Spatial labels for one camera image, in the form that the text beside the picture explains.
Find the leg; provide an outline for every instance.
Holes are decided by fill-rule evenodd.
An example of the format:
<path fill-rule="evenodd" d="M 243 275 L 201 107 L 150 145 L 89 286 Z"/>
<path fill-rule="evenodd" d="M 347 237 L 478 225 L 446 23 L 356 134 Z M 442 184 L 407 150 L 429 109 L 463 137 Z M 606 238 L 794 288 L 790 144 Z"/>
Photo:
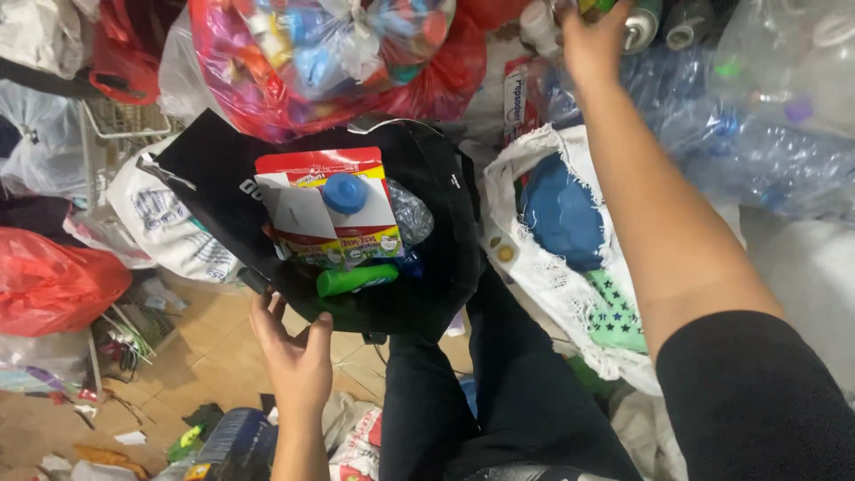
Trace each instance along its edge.
<path fill-rule="evenodd" d="M 640 481 L 608 419 L 492 266 L 481 276 L 467 311 L 484 436 L 465 446 L 466 457 L 477 458 L 481 466 L 464 463 L 469 466 L 452 476 L 466 476 L 473 467 L 528 461 Z"/>
<path fill-rule="evenodd" d="M 380 481 L 440 479 L 478 425 L 439 346 L 390 336 L 380 435 Z"/>

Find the left hand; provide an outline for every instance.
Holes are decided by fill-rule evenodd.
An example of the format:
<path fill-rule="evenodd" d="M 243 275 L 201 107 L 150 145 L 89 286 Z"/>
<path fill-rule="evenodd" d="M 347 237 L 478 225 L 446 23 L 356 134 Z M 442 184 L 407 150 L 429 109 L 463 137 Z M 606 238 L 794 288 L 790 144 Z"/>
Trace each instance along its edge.
<path fill-rule="evenodd" d="M 333 388 L 333 363 L 329 358 L 333 316 L 323 312 L 297 336 L 288 335 L 282 316 L 287 302 L 273 295 L 253 294 L 250 324 L 268 362 L 280 417 L 294 413 L 320 423 L 323 407 Z"/>

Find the floor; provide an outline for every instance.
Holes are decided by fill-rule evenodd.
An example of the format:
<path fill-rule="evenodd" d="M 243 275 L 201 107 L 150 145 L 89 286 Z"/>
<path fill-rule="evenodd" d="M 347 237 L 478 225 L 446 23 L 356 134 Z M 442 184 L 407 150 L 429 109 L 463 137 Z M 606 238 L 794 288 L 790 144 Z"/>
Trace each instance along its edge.
<path fill-rule="evenodd" d="M 511 289 L 551 336 L 566 335 L 516 286 Z M 95 430 L 71 406 L 53 406 L 46 399 L 0 392 L 0 481 L 20 480 L 43 456 L 58 454 L 74 461 L 75 443 L 128 454 L 152 473 L 166 466 L 164 450 L 189 429 L 181 420 L 201 404 L 216 402 L 227 411 L 260 407 L 259 393 L 270 393 L 264 359 L 247 319 L 249 291 L 174 285 L 189 303 L 175 324 L 180 336 L 141 367 L 133 382 L 104 379 L 104 387 L 131 405 L 118 401 L 100 406 Z M 297 334 L 307 325 L 291 309 L 285 325 Z M 439 342 L 457 371 L 471 372 L 469 337 L 444 336 Z M 335 332 L 332 344 L 333 390 L 346 391 L 361 401 L 382 406 L 386 366 L 373 346 L 356 333 Z M 380 347 L 386 358 L 388 347 Z M 113 436 L 140 430 L 146 444 L 124 446 Z"/>

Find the blue bottle cap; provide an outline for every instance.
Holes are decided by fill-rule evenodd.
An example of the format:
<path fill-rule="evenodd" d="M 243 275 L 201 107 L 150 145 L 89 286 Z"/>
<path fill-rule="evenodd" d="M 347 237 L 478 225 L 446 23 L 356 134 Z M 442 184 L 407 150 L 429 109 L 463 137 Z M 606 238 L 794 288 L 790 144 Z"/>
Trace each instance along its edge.
<path fill-rule="evenodd" d="M 339 172 L 327 178 L 321 188 L 321 199 L 330 209 L 339 214 L 356 214 L 365 206 L 369 188 L 355 175 Z"/>

